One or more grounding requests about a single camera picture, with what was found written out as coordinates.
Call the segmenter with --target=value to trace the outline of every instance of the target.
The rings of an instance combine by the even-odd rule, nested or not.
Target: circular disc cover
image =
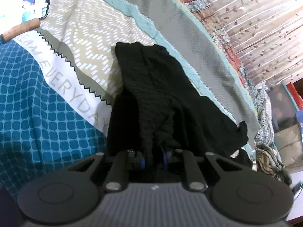
[[[290,212],[289,187],[268,175],[234,171],[214,186],[212,202],[228,218],[248,224],[278,222]]]
[[[88,177],[66,171],[27,183],[19,192],[17,203],[20,210],[35,221],[65,224],[85,217],[99,199],[98,188]]]

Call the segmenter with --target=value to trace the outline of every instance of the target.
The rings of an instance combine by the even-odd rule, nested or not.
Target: black cloth
[[[109,155],[135,149],[152,165],[159,148],[228,157],[247,143],[246,123],[237,127],[208,97],[200,96],[164,47],[117,43],[115,52],[124,89],[113,105]]]

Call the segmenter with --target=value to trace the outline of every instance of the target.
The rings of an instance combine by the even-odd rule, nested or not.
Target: red object
[[[296,88],[294,87],[293,83],[289,83],[286,85],[289,92],[291,93],[294,101],[296,102],[299,110],[303,109],[303,99],[302,97],[297,93]]]

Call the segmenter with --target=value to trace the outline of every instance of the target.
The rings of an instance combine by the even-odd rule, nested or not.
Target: bed
[[[218,40],[180,0],[51,0],[39,29],[0,44],[1,183],[15,196],[28,180],[105,151],[122,89],[118,41],[164,46],[200,95],[247,123],[243,148],[254,158],[251,89]]]

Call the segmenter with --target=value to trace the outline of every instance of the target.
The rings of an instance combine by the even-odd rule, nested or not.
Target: curtain
[[[255,83],[303,78],[303,0],[206,0]]]

